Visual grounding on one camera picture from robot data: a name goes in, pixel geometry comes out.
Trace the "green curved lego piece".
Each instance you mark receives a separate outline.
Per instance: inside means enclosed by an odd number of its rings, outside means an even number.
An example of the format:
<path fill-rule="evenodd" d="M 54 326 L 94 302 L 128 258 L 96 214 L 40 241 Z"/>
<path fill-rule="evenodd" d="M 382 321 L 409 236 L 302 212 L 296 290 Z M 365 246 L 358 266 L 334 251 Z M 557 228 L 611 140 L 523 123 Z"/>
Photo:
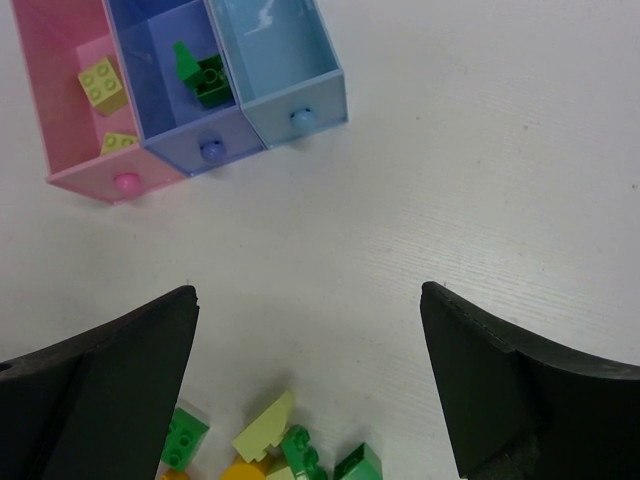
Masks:
<path fill-rule="evenodd" d="M 176 75 L 190 90 L 197 88 L 200 81 L 201 69 L 187 46 L 178 41 L 173 45 L 176 60 Z"/>

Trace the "lime rounded lego brick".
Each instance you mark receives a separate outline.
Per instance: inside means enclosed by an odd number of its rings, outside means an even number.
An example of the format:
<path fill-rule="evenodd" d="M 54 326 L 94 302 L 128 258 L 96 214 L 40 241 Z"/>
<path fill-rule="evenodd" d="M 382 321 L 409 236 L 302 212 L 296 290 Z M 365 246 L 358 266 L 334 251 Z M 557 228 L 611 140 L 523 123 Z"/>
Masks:
<path fill-rule="evenodd" d="M 263 460 L 269 447 L 281 443 L 294 404 L 294 394 L 285 390 L 234 438 L 232 445 L 245 462 Z"/>

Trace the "green 2x2 lego brick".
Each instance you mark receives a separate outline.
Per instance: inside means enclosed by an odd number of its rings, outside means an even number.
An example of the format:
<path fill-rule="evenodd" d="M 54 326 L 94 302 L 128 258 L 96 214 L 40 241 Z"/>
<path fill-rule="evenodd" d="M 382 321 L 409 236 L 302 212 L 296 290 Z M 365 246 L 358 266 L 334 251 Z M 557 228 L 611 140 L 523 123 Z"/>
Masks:
<path fill-rule="evenodd" d="M 195 88 L 196 98 L 204 108 L 218 107 L 233 100 L 222 57 L 214 55 L 198 62 L 201 76 Z"/>
<path fill-rule="evenodd" d="M 190 464 L 209 426 L 182 408 L 176 408 L 169 423 L 161 461 L 182 472 Z"/>

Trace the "lime sloped lego brick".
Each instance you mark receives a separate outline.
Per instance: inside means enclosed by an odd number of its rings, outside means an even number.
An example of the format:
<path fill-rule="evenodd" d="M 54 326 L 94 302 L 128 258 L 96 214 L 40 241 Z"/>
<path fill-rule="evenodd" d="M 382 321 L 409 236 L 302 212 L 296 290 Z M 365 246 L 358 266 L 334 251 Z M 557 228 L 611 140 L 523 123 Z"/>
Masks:
<path fill-rule="evenodd" d="M 138 143 L 139 139 L 136 135 L 106 132 L 103 137 L 100 154 L 108 155 Z"/>

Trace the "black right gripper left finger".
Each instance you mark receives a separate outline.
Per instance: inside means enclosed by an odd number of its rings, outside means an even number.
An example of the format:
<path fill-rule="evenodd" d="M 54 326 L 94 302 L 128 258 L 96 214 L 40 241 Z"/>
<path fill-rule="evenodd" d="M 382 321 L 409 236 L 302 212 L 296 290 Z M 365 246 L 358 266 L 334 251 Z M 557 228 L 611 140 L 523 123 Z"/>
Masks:
<path fill-rule="evenodd" d="M 181 286 L 1 364 L 4 479 L 152 479 L 195 336 Z"/>

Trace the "lime 2x3 lego brick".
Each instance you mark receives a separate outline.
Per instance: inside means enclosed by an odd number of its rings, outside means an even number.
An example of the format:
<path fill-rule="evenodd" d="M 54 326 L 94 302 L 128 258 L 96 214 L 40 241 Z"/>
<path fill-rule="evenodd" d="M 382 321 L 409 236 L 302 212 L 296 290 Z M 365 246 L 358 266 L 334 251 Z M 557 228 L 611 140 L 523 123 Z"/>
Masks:
<path fill-rule="evenodd" d="M 77 75 L 91 106 L 103 116 L 110 116 L 127 105 L 127 95 L 120 74 L 105 56 Z"/>

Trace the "yellow oval lego piece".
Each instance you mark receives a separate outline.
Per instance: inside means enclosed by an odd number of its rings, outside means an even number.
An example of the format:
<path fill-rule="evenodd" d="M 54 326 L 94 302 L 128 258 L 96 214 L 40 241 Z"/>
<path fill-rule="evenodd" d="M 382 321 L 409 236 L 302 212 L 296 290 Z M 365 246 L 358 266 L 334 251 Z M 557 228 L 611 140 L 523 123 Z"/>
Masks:
<path fill-rule="evenodd" d="M 232 463 L 220 475 L 220 480 L 265 480 L 271 462 L 238 461 Z"/>

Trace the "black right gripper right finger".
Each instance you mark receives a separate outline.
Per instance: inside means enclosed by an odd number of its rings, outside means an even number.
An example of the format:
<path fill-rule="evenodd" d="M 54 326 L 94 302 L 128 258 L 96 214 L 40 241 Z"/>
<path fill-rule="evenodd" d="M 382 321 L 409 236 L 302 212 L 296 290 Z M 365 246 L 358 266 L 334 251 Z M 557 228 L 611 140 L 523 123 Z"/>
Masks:
<path fill-rule="evenodd" d="M 462 479 L 636 479 L 639 368 L 561 345 L 436 282 L 426 345 Z"/>

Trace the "pale lime lego piece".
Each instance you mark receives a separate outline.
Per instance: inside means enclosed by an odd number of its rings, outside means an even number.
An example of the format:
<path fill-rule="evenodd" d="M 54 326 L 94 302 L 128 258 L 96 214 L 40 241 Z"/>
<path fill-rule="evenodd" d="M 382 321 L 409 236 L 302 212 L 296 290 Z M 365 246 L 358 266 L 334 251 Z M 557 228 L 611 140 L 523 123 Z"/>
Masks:
<path fill-rule="evenodd" d="M 284 456 L 276 458 L 265 477 L 266 480 L 295 480 L 295 476 Z"/>

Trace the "green lego plate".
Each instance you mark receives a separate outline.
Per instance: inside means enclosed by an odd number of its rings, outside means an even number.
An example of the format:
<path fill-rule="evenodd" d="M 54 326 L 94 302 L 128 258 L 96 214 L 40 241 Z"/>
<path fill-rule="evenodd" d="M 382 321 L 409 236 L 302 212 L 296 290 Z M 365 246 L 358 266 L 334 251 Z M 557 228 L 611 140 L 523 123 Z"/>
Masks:
<path fill-rule="evenodd" d="M 319 464 L 319 454 L 310 443 L 308 430 L 292 425 L 283 437 L 281 450 L 296 480 L 328 480 L 327 471 Z"/>

